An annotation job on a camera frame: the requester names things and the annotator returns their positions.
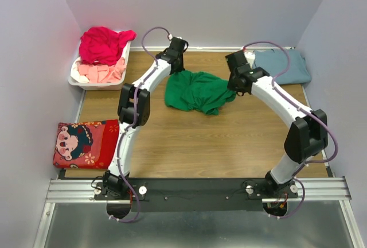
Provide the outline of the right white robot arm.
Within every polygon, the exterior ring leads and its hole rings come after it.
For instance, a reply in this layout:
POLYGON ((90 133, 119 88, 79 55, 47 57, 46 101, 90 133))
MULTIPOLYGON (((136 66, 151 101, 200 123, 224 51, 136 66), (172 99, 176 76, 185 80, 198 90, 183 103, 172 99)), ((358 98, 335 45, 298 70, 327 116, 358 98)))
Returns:
POLYGON ((228 89, 238 96, 250 94, 264 102, 288 127, 284 155, 258 184, 248 183, 249 195, 277 197, 290 187, 308 160, 328 144, 326 113, 313 111, 285 92, 262 67, 252 68, 243 51, 225 57, 230 71, 228 89))

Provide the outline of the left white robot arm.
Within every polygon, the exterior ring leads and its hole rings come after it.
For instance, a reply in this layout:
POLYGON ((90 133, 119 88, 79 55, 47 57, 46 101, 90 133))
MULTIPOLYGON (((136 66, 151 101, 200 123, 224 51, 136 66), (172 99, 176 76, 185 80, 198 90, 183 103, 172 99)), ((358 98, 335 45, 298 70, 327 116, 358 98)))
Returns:
POLYGON ((140 129, 150 117, 151 94, 169 75, 184 70, 189 43, 172 37, 169 47, 153 56, 150 68, 133 83, 125 83, 118 104, 119 135, 112 161, 103 175, 103 192, 121 199, 133 191, 128 182, 132 149, 140 129))

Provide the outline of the green t-shirt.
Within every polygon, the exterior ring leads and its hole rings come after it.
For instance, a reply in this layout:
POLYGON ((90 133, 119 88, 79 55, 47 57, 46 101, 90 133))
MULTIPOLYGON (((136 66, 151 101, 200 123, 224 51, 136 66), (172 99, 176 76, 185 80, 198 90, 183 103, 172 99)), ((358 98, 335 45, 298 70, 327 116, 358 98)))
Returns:
POLYGON ((219 109, 236 97, 227 84, 226 80, 206 72, 174 73, 167 80, 165 105, 186 112, 218 115, 219 109))

